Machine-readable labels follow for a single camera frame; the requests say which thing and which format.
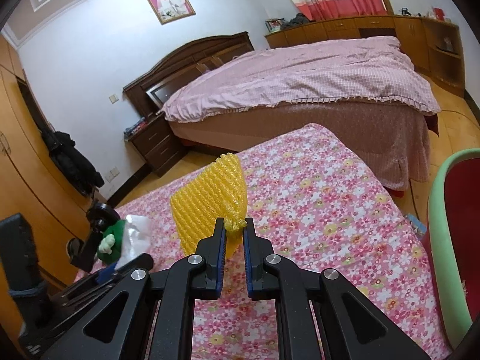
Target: bed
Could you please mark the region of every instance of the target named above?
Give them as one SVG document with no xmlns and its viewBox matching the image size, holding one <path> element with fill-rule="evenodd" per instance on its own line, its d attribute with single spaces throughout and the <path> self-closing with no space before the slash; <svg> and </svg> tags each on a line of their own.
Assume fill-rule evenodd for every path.
<svg viewBox="0 0 480 360">
<path fill-rule="evenodd" d="M 333 133 L 310 124 L 238 154 L 257 234 L 300 268 L 338 269 L 432 359 L 450 353 L 425 250 L 386 190 Z M 120 207 L 152 219 L 154 271 L 183 257 L 170 196 L 194 172 Z M 251 302 L 242 245 L 222 297 L 197 301 L 193 359 L 277 359 L 273 301 Z"/>
<path fill-rule="evenodd" d="M 409 179 L 428 181 L 440 111 L 413 69 L 393 37 L 253 51 L 243 33 L 182 46 L 125 93 L 144 116 L 163 108 L 184 144 L 239 152 L 318 123 L 385 187 L 405 191 Z"/>
</svg>

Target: yellow mesh sleeve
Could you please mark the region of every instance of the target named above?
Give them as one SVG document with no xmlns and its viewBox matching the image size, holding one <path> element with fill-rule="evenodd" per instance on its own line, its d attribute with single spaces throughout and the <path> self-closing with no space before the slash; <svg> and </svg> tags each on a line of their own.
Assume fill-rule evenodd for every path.
<svg viewBox="0 0 480 360">
<path fill-rule="evenodd" d="M 224 218 L 226 257 L 230 257 L 247 225 L 247 185 L 238 157 L 223 154 L 175 192 L 170 205 L 185 255 L 195 253 L 198 241 L 213 235 L 217 218 Z"/>
</svg>

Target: green plush toy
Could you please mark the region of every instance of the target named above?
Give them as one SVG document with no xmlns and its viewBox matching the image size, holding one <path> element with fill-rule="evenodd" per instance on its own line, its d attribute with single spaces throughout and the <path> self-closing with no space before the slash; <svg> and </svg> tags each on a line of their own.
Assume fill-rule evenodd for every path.
<svg viewBox="0 0 480 360">
<path fill-rule="evenodd" d="M 103 239 L 98 247 L 97 256 L 105 264 L 112 264 L 122 253 L 122 238 L 125 220 L 119 220 L 103 232 Z"/>
</svg>

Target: wooden wardrobe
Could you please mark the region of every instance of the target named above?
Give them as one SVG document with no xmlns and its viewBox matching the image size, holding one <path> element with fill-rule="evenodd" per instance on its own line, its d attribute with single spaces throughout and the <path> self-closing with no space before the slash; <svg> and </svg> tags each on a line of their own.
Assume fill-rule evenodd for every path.
<svg viewBox="0 0 480 360">
<path fill-rule="evenodd" d="M 30 223 L 41 273 L 55 292 L 75 278 L 66 244 L 87 237 L 85 213 L 91 199 L 77 192 L 51 161 L 17 77 L 25 80 L 18 54 L 0 35 L 0 220 L 21 212 Z M 7 290 L 0 264 L 0 324 L 16 343 L 22 319 Z"/>
</svg>

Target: metal bolt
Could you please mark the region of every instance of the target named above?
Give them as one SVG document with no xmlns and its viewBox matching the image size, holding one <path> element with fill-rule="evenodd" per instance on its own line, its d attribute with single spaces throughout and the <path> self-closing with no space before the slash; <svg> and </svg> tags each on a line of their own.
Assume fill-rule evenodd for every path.
<svg viewBox="0 0 480 360">
<path fill-rule="evenodd" d="M 266 260 L 269 264 L 278 264 L 282 258 L 278 254 L 269 254 Z"/>
<path fill-rule="evenodd" d="M 324 275 L 328 280 L 338 279 L 338 271 L 333 268 L 325 269 Z"/>
<path fill-rule="evenodd" d="M 202 260 L 203 260 L 203 257 L 200 254 L 192 254 L 188 258 L 188 262 L 193 265 L 200 264 Z"/>
<path fill-rule="evenodd" d="M 143 269 L 135 269 L 131 273 L 131 278 L 133 280 L 142 280 L 146 276 L 146 273 Z"/>
</svg>

